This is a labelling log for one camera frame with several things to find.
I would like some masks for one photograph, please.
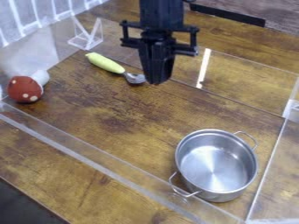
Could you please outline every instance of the toy mushroom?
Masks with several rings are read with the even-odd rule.
[[[49,74],[42,70],[30,76],[14,76],[7,83],[7,96],[15,102],[35,102],[42,96],[42,86],[49,79]]]

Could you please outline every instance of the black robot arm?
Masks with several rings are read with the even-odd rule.
[[[119,23],[123,37],[121,46],[136,48],[150,84],[160,84],[170,78],[174,54],[197,54],[196,34],[198,28],[182,24],[182,2],[193,0],[140,0],[140,22]],[[130,38],[128,28],[141,29],[141,37]],[[176,43],[173,32],[188,32],[190,43]]]

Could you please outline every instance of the metal pot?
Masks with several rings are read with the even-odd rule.
[[[254,142],[250,148],[236,134],[246,135]],[[192,132],[178,143],[174,162],[181,179],[190,191],[182,193],[172,184],[172,189],[182,196],[196,195],[212,202],[233,200],[245,190],[257,175],[254,138],[242,131],[228,133],[217,129]]]

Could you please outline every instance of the spoon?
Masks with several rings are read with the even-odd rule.
[[[128,83],[141,84],[145,82],[145,76],[142,74],[128,73],[126,70],[111,59],[107,59],[98,53],[90,52],[85,56],[87,57],[89,63],[94,66],[114,74],[122,74]]]

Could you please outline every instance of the mushroom cap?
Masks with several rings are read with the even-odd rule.
[[[42,96],[42,87],[27,76],[14,76],[6,86],[7,96],[15,102],[35,102]]]

